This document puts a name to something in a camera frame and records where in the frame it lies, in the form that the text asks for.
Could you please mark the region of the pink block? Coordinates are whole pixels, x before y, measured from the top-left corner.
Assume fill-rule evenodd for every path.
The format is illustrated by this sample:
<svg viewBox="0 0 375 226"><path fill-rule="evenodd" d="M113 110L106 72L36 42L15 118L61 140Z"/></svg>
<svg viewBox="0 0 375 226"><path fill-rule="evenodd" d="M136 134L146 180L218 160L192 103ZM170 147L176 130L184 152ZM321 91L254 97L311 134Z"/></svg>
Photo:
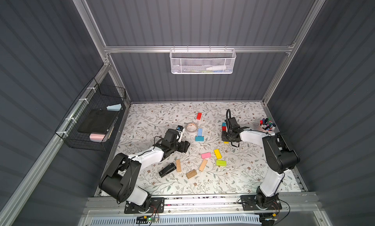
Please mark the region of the pink block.
<svg viewBox="0 0 375 226"><path fill-rule="evenodd" d="M212 155L211 155L210 152L202 153L202 154L201 154L201 158L202 158L202 159L208 159L208 158L210 158L211 156L212 156Z"/></svg>

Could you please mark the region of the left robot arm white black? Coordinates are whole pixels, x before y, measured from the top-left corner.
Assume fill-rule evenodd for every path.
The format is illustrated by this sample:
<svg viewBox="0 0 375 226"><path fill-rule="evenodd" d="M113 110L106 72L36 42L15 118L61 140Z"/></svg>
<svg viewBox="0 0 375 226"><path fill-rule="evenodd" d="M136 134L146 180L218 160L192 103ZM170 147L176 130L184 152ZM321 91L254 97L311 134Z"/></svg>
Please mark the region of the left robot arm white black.
<svg viewBox="0 0 375 226"><path fill-rule="evenodd" d="M179 125L176 129L169 128L164 137L155 142L149 149L137 154L125 155L118 153L100 182L99 189L113 197L117 203L129 202L143 209L151 204L151 194L136 186L140 171L159 163L173 153L186 153L190 143L182 141L185 129Z"/></svg>

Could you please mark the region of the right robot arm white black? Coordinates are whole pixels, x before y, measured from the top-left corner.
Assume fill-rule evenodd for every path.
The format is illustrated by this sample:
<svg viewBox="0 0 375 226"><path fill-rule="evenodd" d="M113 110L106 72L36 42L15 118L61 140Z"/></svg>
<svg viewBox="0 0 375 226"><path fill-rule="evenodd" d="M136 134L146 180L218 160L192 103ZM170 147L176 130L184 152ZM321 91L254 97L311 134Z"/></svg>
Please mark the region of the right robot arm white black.
<svg viewBox="0 0 375 226"><path fill-rule="evenodd" d="M267 210L273 203L279 201L278 189L286 172L292 170L299 163L300 158L292 148L288 147L281 133L270 134L246 126L241 127L237 120L231 117L230 110L227 110L225 125L222 141L231 143L233 147L235 143L248 142L263 148L269 169L257 188L254 200L260 210Z"/></svg>

